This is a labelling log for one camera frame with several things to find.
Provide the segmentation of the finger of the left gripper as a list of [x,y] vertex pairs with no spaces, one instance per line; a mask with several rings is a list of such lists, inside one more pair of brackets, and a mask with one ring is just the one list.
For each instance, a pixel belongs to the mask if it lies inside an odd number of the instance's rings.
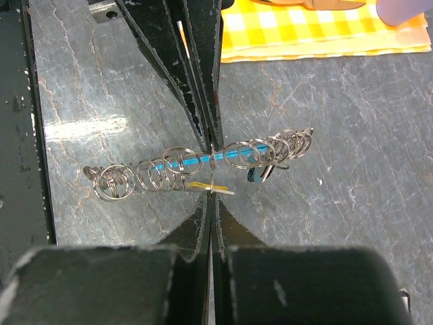
[[219,106],[223,36],[221,1],[183,1],[184,33],[207,149],[224,146]]
[[185,110],[203,151],[208,150],[205,122],[187,71],[186,52],[166,1],[117,1],[138,47]]

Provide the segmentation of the black key tag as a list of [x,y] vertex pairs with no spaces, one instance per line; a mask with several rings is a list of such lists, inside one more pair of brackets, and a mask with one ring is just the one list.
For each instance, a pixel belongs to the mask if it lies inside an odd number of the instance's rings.
[[270,177],[275,168],[275,165],[266,165],[263,161],[258,162],[253,155],[248,157],[248,162],[254,165],[247,174],[247,180],[251,183],[263,183]]

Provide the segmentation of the yellow key tag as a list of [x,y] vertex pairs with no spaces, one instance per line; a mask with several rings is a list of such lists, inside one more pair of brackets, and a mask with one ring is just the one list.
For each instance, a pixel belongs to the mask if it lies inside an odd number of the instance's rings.
[[208,191],[212,193],[219,193],[219,194],[226,194],[226,195],[234,195],[235,192],[228,190],[225,186],[216,186],[212,184],[207,183],[201,183],[198,181],[193,181],[187,183],[186,190],[189,191]]

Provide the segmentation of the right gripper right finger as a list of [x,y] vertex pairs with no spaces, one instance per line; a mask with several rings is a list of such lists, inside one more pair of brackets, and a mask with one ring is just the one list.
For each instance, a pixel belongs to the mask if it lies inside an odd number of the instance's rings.
[[217,324],[410,324],[393,273],[362,246],[267,246],[212,203]]

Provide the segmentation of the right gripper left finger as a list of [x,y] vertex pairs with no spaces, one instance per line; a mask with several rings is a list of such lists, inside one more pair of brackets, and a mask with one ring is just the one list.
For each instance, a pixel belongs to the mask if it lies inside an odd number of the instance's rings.
[[15,265],[1,293],[2,324],[205,324],[205,194],[151,246],[43,247]]

